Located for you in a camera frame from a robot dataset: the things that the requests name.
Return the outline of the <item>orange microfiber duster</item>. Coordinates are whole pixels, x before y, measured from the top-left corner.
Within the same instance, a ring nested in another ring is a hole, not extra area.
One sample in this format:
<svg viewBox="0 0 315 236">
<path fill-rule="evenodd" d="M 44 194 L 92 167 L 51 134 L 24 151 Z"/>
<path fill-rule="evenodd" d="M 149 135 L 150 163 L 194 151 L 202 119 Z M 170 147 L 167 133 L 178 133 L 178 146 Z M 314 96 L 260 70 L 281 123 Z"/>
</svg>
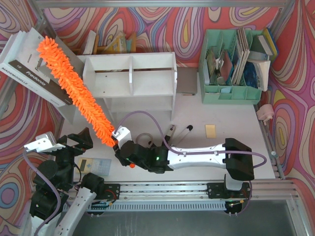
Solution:
<svg viewBox="0 0 315 236">
<path fill-rule="evenodd" d="M 66 90 L 81 115 L 92 125 L 101 142 L 111 148 L 118 144 L 112 136 L 114 126 L 106 118 L 91 92 L 84 86 L 82 79 L 74 72 L 69 59 L 55 40 L 46 36 L 39 43 L 37 51 L 47 63 L 47 67 L 52 70 L 51 74 L 58 79 L 60 87 Z"/>
</svg>

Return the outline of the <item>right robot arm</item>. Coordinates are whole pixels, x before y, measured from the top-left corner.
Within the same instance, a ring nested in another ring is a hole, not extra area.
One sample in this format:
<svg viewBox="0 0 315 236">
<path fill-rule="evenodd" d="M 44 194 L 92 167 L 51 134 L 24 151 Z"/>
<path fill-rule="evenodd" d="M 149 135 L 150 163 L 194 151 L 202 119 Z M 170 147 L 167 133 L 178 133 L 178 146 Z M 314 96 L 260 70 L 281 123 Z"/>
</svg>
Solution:
<svg viewBox="0 0 315 236">
<path fill-rule="evenodd" d="M 189 167 L 225 169 L 225 188 L 231 191 L 239 191 L 244 181 L 254 180 L 252 149 L 234 138 L 226 138 L 223 144 L 195 149 L 143 147 L 128 140 L 113 149 L 123 166 L 138 166 L 155 174 Z"/>
</svg>

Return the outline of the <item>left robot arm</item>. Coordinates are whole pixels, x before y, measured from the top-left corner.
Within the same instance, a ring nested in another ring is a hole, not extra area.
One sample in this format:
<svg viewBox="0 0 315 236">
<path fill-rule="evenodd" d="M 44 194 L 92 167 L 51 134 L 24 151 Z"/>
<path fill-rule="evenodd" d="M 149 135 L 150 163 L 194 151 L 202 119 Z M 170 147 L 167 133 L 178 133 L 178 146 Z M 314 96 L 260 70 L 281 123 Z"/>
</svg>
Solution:
<svg viewBox="0 0 315 236">
<path fill-rule="evenodd" d="M 88 128 L 78 134 L 64 135 L 56 140 L 52 132 L 36 137 L 26 144 L 23 158 L 35 172 L 35 193 L 31 197 L 31 236 L 71 236 L 94 199 L 105 190 L 104 179 L 88 173 L 84 175 L 74 202 L 64 218 L 61 212 L 75 186 L 74 158 L 93 148 Z"/>
</svg>

